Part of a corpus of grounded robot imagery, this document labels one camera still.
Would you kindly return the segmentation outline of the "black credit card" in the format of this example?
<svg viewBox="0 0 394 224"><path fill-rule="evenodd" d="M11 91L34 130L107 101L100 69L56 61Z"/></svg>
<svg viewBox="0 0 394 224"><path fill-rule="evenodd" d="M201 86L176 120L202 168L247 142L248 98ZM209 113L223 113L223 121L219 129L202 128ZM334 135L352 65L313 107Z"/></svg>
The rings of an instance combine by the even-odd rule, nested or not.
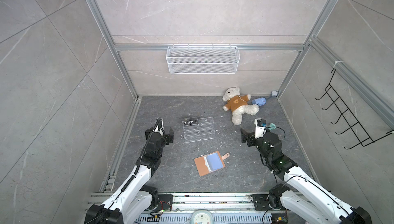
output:
<svg viewBox="0 0 394 224"><path fill-rule="evenodd" d="M183 120L183 126L198 125L198 118L186 118Z"/></svg>

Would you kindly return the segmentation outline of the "clear acrylic tiered holder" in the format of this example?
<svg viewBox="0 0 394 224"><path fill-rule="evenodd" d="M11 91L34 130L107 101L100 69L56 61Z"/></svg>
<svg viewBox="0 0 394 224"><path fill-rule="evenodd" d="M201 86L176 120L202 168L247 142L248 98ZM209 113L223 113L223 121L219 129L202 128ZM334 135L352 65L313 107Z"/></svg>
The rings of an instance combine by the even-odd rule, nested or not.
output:
<svg viewBox="0 0 394 224"><path fill-rule="evenodd" d="M183 126L183 132L186 143L215 139L214 119L198 118L198 125Z"/></svg>

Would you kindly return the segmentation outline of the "clear plastic card sleeves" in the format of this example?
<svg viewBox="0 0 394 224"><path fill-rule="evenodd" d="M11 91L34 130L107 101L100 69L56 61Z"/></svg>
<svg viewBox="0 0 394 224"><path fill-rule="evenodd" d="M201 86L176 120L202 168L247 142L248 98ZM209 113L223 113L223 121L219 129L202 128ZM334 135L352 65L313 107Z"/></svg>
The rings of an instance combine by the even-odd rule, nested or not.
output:
<svg viewBox="0 0 394 224"><path fill-rule="evenodd" d="M205 165L209 173L220 170L225 167L222 156L219 152L214 152L204 156Z"/></svg>

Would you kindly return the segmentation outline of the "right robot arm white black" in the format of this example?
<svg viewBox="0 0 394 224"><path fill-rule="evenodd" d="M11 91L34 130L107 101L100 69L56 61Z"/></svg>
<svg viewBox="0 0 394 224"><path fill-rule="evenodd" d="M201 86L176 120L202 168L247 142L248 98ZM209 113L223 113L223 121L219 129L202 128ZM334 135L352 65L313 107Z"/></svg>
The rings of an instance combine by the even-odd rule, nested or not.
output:
<svg viewBox="0 0 394 224"><path fill-rule="evenodd" d="M331 194L283 154L282 141L269 128L257 126L253 133L241 129L241 142L257 148L262 164L283 181L269 191L268 201L272 210L285 208L309 224L372 222L366 210L354 208Z"/></svg>

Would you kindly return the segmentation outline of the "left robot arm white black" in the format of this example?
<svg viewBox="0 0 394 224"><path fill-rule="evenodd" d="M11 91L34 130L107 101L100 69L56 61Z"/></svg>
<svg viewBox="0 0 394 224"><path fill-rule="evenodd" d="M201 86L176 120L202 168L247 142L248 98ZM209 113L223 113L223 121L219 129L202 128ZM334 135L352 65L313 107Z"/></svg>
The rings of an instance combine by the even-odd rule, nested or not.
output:
<svg viewBox="0 0 394 224"><path fill-rule="evenodd" d="M137 162L120 188L101 205L87 211L85 224L133 224L142 212L159 202L158 189L146 185L159 168L163 149L173 142L174 133L161 125L145 131L146 143Z"/></svg>

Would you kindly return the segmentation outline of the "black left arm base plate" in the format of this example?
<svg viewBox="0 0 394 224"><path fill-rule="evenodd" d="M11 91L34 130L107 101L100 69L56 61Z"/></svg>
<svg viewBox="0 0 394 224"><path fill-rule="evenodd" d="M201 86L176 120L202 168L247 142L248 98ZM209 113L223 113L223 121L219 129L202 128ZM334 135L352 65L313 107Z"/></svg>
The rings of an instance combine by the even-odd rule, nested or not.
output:
<svg viewBox="0 0 394 224"><path fill-rule="evenodd" d="M158 213L160 211L172 210L173 195L172 194L159 194L152 199L151 206L146 209L149 212Z"/></svg>

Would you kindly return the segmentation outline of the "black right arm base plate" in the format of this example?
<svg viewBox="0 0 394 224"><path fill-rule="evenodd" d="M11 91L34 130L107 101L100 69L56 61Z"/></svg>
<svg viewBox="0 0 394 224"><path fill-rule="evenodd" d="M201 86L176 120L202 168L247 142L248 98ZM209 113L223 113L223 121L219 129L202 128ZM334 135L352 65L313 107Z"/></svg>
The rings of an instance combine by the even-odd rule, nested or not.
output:
<svg viewBox="0 0 394 224"><path fill-rule="evenodd" d="M280 202L280 198L273 194L252 194L250 197L254 209L256 211L266 211L266 210L285 210Z"/></svg>

